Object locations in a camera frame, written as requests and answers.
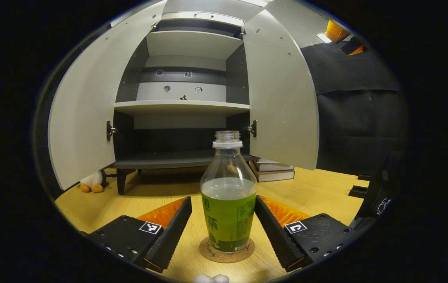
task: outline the stack of books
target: stack of books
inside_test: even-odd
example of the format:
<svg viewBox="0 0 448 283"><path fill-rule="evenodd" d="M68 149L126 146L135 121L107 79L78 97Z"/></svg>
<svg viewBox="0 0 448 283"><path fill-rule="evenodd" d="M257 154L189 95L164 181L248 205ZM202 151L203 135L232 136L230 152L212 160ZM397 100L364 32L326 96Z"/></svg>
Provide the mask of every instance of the stack of books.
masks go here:
<svg viewBox="0 0 448 283"><path fill-rule="evenodd" d="M250 161L250 168L258 182L294 179L294 166L266 159Z"/></svg>

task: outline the green tea bottle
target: green tea bottle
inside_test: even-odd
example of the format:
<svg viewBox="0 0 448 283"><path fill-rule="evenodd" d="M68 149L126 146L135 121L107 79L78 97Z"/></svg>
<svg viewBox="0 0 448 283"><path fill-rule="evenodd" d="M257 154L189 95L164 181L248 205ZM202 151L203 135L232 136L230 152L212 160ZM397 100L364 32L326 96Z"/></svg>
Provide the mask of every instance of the green tea bottle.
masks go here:
<svg viewBox="0 0 448 283"><path fill-rule="evenodd" d="M217 131L215 137L215 156L200 181L206 228L215 249L235 252L247 246L257 179L240 153L240 132Z"/></svg>

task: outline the cabinet shelf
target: cabinet shelf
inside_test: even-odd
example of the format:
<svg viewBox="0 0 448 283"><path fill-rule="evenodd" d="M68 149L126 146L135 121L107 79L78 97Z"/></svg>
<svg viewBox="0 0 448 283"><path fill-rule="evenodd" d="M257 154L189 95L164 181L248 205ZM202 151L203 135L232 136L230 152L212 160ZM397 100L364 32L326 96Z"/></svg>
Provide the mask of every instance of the cabinet shelf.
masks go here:
<svg viewBox="0 0 448 283"><path fill-rule="evenodd" d="M141 100L116 102L114 110L130 116L143 114L215 114L231 116L248 112L250 106L203 100Z"/></svg>
<svg viewBox="0 0 448 283"><path fill-rule="evenodd" d="M117 160L109 168L118 169L163 169L198 167L210 164L215 150L193 150L177 152L142 152L133 156ZM250 154L242 154L246 161L258 160Z"/></svg>
<svg viewBox="0 0 448 283"><path fill-rule="evenodd" d="M147 34L149 56L200 56L226 60L242 43L238 38L199 31Z"/></svg>

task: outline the penguin plush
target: penguin plush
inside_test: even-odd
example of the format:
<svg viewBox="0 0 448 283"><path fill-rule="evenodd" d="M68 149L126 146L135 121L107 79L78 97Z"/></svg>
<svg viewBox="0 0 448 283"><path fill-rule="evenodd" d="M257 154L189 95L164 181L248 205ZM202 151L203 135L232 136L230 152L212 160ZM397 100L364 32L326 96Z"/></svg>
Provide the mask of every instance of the penguin plush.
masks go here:
<svg viewBox="0 0 448 283"><path fill-rule="evenodd" d="M83 192L102 192L106 177L104 170L93 172L93 174L81 180L80 188Z"/></svg>

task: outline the bottle label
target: bottle label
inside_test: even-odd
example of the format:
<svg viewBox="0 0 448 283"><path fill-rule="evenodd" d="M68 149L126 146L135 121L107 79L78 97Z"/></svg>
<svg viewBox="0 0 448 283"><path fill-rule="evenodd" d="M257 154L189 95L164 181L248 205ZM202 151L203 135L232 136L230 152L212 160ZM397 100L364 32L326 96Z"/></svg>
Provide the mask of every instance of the bottle label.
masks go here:
<svg viewBox="0 0 448 283"><path fill-rule="evenodd" d="M201 193L208 237L219 251L235 252L249 240L256 193L235 200L214 199Z"/></svg>

